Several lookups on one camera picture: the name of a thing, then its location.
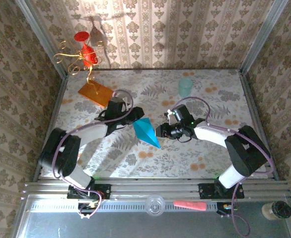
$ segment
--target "patterned wallpaper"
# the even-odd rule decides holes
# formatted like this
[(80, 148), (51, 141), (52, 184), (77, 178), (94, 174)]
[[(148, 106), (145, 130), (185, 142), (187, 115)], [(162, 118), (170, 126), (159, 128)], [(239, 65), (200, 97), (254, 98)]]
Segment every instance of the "patterned wallpaper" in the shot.
[(60, 78), (14, 1), (0, 1), (0, 237), (33, 175)]
[(291, 186), (291, 0), (249, 77), (278, 172)]
[(93, 46), (104, 40), (101, 68), (239, 68), (273, 1), (30, 2), (56, 50), (78, 31), (90, 32)]

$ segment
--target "camera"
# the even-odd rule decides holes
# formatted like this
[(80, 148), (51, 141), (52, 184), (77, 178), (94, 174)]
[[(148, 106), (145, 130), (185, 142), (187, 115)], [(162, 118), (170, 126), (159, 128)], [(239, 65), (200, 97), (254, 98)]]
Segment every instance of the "camera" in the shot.
[(204, 119), (194, 120), (193, 116), (189, 113), (185, 105), (181, 104), (172, 110), (172, 113), (165, 113), (166, 117), (175, 117), (177, 123), (170, 125), (169, 123), (163, 123), (155, 129), (155, 135), (158, 137), (166, 137), (169, 139), (179, 140), (183, 135), (197, 139), (194, 128), (204, 121)]

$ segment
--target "table surface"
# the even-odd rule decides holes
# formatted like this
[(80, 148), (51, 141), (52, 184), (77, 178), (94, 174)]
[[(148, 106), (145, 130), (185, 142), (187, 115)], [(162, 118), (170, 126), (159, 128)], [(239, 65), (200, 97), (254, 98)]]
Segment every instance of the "table surface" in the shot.
[[(135, 106), (143, 108), (153, 128), (166, 122), (163, 115), (181, 97), (178, 81), (194, 81), (191, 96), (205, 99), (211, 106), (210, 122), (237, 129), (251, 125), (238, 70), (114, 70), (95, 71), (96, 81), (112, 90), (125, 89)], [(78, 90), (86, 83), (87, 72), (69, 76), (56, 127), (70, 130), (94, 120), (103, 110)], [(194, 118), (204, 118), (207, 108), (198, 100), (188, 100)], [(77, 163), (94, 177), (215, 178), (230, 164), (227, 150), (208, 141), (158, 138), (161, 149), (136, 138), (133, 126), (113, 132), (80, 148)], [(43, 170), (42, 177), (52, 176)]]

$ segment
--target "purple cable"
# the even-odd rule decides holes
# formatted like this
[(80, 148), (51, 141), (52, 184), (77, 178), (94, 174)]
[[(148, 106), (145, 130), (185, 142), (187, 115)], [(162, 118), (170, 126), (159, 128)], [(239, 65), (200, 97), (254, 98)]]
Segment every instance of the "purple cable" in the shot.
[[(273, 160), (266, 154), (266, 152), (259, 146), (257, 145), (254, 141), (252, 141), (251, 139), (249, 139), (248, 137), (244, 136), (243, 134), (239, 133), (238, 131), (235, 131), (235, 130), (232, 130), (232, 129), (227, 129), (225, 127), (222, 127), (222, 126), (218, 126), (218, 125), (211, 125), (209, 122), (208, 122), (208, 117), (210, 116), (210, 113), (211, 113), (211, 107), (209, 106), (209, 104), (202, 98), (199, 98), (199, 97), (186, 97), (186, 98), (183, 98), (181, 99), (180, 101), (178, 101), (174, 106), (173, 106), (173, 109), (182, 101), (184, 100), (187, 100), (187, 99), (198, 99), (200, 101), (202, 101), (203, 103), (206, 104), (206, 106), (208, 107), (208, 112), (207, 112), (207, 115), (205, 117), (205, 122), (207, 123), (208, 127), (211, 127), (211, 128), (214, 128), (216, 130), (221, 130), (221, 131), (225, 131), (225, 132), (230, 132), (230, 133), (235, 133), (236, 135), (240, 136), (241, 138), (243, 138), (244, 140), (248, 141), (250, 144), (252, 144), (253, 146), (255, 146), (263, 155), (264, 157), (267, 159), (267, 161), (269, 162), (270, 164), (270, 171), (268, 172), (254, 172), (254, 174), (258, 174), (258, 175), (269, 175), (271, 174), (274, 169), (275, 169), (275, 164), (273, 162)], [(249, 234), (250, 234), (250, 226), (248, 224), (248, 222), (243, 219), (241, 216), (239, 215), (234, 215), (234, 201), (235, 201), (235, 196), (236, 196), (236, 192), (237, 192), (237, 189), (238, 189), (238, 186), (240, 183), (242, 183), (245, 179), (247, 178), (243, 178), (241, 181), (239, 181), (237, 184), (236, 184), (236, 187), (235, 187), (235, 190), (234, 190), (234, 193), (233, 193), (233, 196), (231, 198), (231, 219), (233, 221), (233, 225), (235, 227), (235, 230), (237, 231), (237, 233), (242, 236), (242, 237), (248, 237)], [(240, 218), (247, 226), (248, 226), (248, 232), (247, 234), (242, 234), (238, 227), (237, 227), (237, 224), (236, 224), (236, 220), (235, 220), (235, 217), (238, 217)]]
[(84, 130), (84, 129), (89, 128), (89, 127), (94, 126), (94, 125), (105, 124), (105, 123), (108, 123), (108, 122), (114, 122), (114, 121), (117, 121), (117, 120), (121, 120), (122, 118), (125, 118), (125, 117), (126, 117), (126, 116), (131, 112), (131, 111), (132, 111), (132, 109), (133, 109), (133, 107), (134, 107), (134, 101), (133, 101), (133, 98), (132, 98), (131, 94), (130, 94), (129, 92), (125, 91), (125, 90), (122, 90), (122, 89), (118, 89), (116, 92), (124, 92), (124, 93), (126, 93), (126, 94), (130, 97), (130, 99), (131, 99), (131, 107), (130, 107), (130, 109), (127, 111), (127, 113), (125, 113), (123, 116), (121, 116), (121, 117), (119, 117), (119, 118), (116, 118), (116, 119), (105, 120), (105, 121), (99, 121), (99, 122), (91, 122), (91, 123), (88, 123), (88, 124), (86, 124), (86, 125), (83, 125), (83, 126), (77, 128), (77, 129), (73, 129), (73, 130), (71, 130), (70, 132), (68, 132), (68, 133), (67, 133), (67, 134), (66, 134), (66, 135), (61, 139), (60, 143), (58, 144), (58, 146), (57, 146), (57, 148), (56, 148), (55, 154), (54, 154), (54, 156), (53, 156), (53, 161), (52, 161), (52, 171), (53, 171), (53, 176), (54, 176), (54, 178), (56, 178), (56, 179), (59, 179), (59, 178), (60, 178), (60, 179), (63, 180), (64, 182), (67, 182), (67, 183), (69, 183), (70, 185), (72, 185), (72, 186), (73, 186), (74, 188), (76, 188), (77, 190), (80, 190), (80, 191), (83, 191), (83, 192), (92, 192), (92, 193), (95, 193), (95, 194), (98, 195), (98, 197), (99, 197), (98, 205), (97, 205), (96, 209), (95, 209), (95, 210), (94, 210), (94, 211), (89, 215), (89, 217), (91, 217), (92, 215), (94, 215), (95, 212), (99, 209), (99, 207), (100, 207), (100, 205), (101, 205), (102, 197), (101, 197), (100, 193), (97, 192), (97, 191), (94, 191), (94, 190), (82, 189), (82, 188), (80, 188), (80, 187), (78, 187), (78, 186), (72, 184), (71, 182), (69, 182), (69, 181), (68, 181), (65, 177), (63, 177), (62, 175), (60, 175), (59, 177), (56, 176), (56, 174), (55, 174), (56, 159), (57, 159), (58, 152), (59, 152), (59, 150), (60, 150), (60, 148), (61, 148), (63, 142), (66, 140), (67, 137), (69, 137), (69, 136), (70, 136), (71, 134), (73, 134), (74, 132), (79, 132), (79, 131), (81, 131), (81, 130)]

